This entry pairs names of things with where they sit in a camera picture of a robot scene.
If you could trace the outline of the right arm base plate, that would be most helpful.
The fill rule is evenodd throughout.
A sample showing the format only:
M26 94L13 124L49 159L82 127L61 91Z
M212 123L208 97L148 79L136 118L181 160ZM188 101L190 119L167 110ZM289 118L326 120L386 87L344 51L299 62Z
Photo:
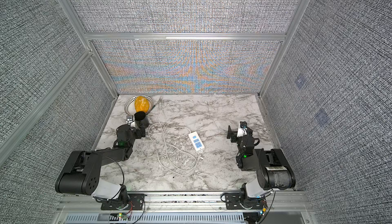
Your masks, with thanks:
M263 210L267 209L265 198L248 198L240 193L224 192L220 197L228 210Z

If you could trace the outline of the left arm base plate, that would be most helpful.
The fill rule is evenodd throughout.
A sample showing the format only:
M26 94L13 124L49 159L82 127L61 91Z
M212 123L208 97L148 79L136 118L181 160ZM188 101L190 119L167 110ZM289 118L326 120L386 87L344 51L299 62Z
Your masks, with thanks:
M104 211L123 211L123 210L142 210L144 208L145 194L132 193L123 199L122 197L112 200L102 201L101 210Z

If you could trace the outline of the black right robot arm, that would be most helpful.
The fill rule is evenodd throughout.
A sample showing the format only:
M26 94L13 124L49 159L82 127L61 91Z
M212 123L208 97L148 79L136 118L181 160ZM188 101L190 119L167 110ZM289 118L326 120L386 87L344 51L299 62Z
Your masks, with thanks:
M224 194L227 209L264 208L268 195L295 187L295 174L283 151L258 149L260 139L253 137L253 131L245 122L240 123L237 131L229 127L227 139L237 146L237 167L243 172L256 173L256 178L244 183L239 193Z

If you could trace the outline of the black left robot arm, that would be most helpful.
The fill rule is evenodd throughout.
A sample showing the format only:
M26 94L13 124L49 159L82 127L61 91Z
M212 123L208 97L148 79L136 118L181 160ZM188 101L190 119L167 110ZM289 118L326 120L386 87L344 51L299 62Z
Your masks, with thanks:
M130 200L124 183L114 184L100 179L105 165L127 161L137 139L146 136L146 126L128 124L116 129L113 147L95 151L73 151L55 183L57 193L89 195L99 203L125 208Z

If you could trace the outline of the white blue power strip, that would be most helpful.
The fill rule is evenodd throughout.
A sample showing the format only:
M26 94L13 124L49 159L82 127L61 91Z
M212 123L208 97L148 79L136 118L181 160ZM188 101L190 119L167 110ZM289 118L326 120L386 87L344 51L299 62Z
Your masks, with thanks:
M205 146L198 134L198 132L192 132L188 135L189 139L191 140L196 152L202 153L204 150Z

